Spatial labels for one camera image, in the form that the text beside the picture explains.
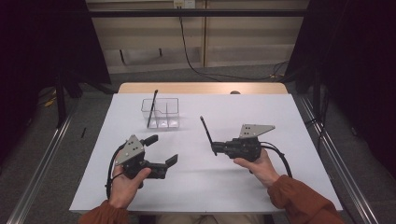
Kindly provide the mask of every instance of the person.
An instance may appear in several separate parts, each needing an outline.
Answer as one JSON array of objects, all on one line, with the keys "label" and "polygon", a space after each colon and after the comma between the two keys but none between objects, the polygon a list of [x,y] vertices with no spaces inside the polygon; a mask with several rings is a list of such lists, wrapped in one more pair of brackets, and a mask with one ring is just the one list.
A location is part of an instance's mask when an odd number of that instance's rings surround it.
[{"label": "person", "polygon": [[[290,223],[344,223],[331,201],[303,182],[287,175],[279,175],[265,149],[262,149],[261,156],[254,162],[242,158],[236,158],[233,162],[249,169],[261,181],[262,185],[267,188],[272,204],[279,209],[286,210]],[[145,168],[134,179],[119,175],[113,181],[109,200],[84,214],[78,223],[128,223],[126,208],[134,199],[140,183],[150,172],[149,168]],[[122,167],[115,166],[113,176],[120,173],[122,173]],[[212,219],[214,219],[214,223],[242,223],[238,221],[238,218],[227,219],[226,217],[221,217],[224,220],[219,220],[216,217],[212,217]],[[241,218],[249,219],[249,223],[262,222],[262,220],[255,219],[254,216]],[[193,221],[194,216],[165,215],[157,218],[159,223],[187,223],[186,220]]]}]

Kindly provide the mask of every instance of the pen holder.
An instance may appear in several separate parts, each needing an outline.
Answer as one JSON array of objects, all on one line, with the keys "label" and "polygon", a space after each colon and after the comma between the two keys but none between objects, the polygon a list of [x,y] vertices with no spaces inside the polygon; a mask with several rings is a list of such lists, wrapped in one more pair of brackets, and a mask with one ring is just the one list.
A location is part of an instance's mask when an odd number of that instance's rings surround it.
[{"label": "pen holder", "polygon": [[151,113],[152,99],[144,99],[142,102],[142,114],[146,124],[149,122],[150,129],[155,128],[178,128],[178,99],[156,98]]}]

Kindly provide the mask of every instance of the brown sleeve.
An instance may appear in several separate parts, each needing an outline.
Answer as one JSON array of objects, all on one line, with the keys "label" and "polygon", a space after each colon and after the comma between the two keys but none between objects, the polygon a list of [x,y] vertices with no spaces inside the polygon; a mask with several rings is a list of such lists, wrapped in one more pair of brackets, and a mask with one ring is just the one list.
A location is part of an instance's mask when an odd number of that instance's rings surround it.
[{"label": "brown sleeve", "polygon": [[331,201],[301,181],[282,175],[268,189],[271,202],[284,208],[290,223],[344,223]]},{"label": "brown sleeve", "polygon": [[108,201],[102,202],[90,212],[84,214],[78,221],[79,224],[127,224],[128,211],[122,208],[115,208],[108,204]]}]

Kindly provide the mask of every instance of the black pen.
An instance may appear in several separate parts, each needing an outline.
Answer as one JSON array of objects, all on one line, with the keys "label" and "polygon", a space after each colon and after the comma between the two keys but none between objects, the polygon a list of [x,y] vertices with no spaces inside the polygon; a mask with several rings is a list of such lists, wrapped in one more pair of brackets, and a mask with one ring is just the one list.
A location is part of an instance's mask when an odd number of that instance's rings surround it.
[{"label": "black pen", "polygon": [[148,116],[148,127],[149,127],[149,122],[151,121],[152,110],[154,109],[155,97],[157,97],[157,92],[158,90],[155,90],[154,97],[152,98],[151,109],[149,111],[149,116]]}]

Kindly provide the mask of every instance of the hand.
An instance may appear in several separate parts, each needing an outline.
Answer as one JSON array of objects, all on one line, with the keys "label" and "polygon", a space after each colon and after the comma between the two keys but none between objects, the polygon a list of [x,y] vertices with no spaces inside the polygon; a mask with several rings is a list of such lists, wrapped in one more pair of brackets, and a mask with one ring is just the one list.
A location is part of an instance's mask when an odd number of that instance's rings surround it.
[{"label": "hand", "polygon": [[266,188],[271,187],[274,182],[279,179],[279,174],[275,171],[275,168],[268,157],[268,152],[265,149],[262,149],[262,154],[254,162],[250,162],[242,158],[236,158],[233,162],[242,167],[248,168]]},{"label": "hand", "polygon": [[[123,168],[121,166],[115,166],[113,176],[121,174],[122,172]],[[149,173],[151,173],[151,169],[145,168],[142,169],[134,179],[130,179],[125,175],[117,176],[113,180],[108,203],[115,208],[127,208],[134,199],[139,185],[149,176]]]}]

